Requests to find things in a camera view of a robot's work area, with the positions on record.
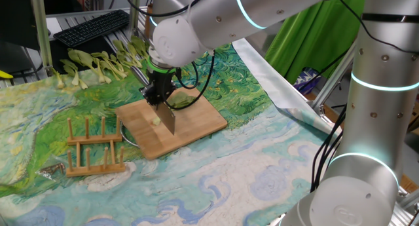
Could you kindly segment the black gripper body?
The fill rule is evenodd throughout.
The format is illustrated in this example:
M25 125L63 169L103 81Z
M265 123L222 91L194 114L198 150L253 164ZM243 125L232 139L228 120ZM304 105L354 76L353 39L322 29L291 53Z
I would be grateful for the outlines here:
M172 82L173 76L174 76L174 73L160 73L157 71L153 71L152 73L149 73L151 84L162 85L164 87L163 95L167 92L172 92L173 90L175 90L175 85Z

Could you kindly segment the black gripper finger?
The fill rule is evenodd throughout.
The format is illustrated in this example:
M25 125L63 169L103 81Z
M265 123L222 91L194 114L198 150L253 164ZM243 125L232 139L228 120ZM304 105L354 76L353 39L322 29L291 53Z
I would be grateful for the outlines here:
M163 98L166 105L175 105L177 103L176 90L165 93Z
M164 87L162 85L147 85L142 89L143 97L150 105L158 105L164 102L163 98Z

